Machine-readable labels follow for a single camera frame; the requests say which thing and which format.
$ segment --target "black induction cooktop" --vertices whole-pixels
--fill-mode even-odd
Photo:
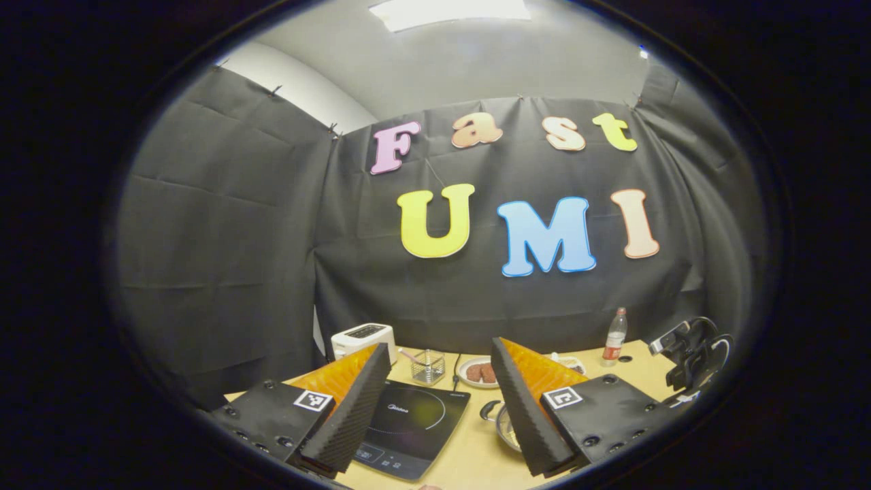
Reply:
[[[448,442],[469,394],[385,381],[354,459],[403,480],[418,480]]]

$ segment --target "toaster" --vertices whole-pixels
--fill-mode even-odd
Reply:
[[[396,363],[396,341],[393,338],[393,327],[380,323],[364,323],[353,329],[341,331],[330,337],[333,343],[335,360],[339,360],[348,354],[365,349],[372,344],[384,342],[388,346],[390,363]]]

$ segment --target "white wall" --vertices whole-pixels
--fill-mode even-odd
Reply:
[[[325,126],[337,123],[335,131],[338,133],[349,133],[377,122],[375,116],[329,79],[275,48],[251,42],[225,55],[217,63],[224,60],[227,60],[224,68],[269,91],[282,85],[276,92],[278,95]]]

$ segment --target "blue letter m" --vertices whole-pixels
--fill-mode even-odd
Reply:
[[[587,239],[586,210],[589,203],[583,197],[565,197],[557,203],[550,219],[544,222],[526,201],[506,202],[496,209],[508,226],[508,263],[502,273],[508,277],[532,274],[532,264],[526,260],[526,247],[544,272],[550,271],[563,246],[563,258],[557,267],[563,272],[578,272],[596,267],[596,257],[590,254]]]

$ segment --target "white plate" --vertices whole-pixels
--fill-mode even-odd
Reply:
[[[472,386],[475,386],[476,388],[498,388],[499,383],[481,383],[478,381],[472,381],[471,379],[466,377],[466,370],[469,367],[471,367],[475,364],[485,364],[488,362],[490,362],[490,356],[482,356],[482,357],[475,357],[474,359],[469,359],[468,361],[460,364],[460,367],[456,370],[456,374],[467,385],[472,385]]]

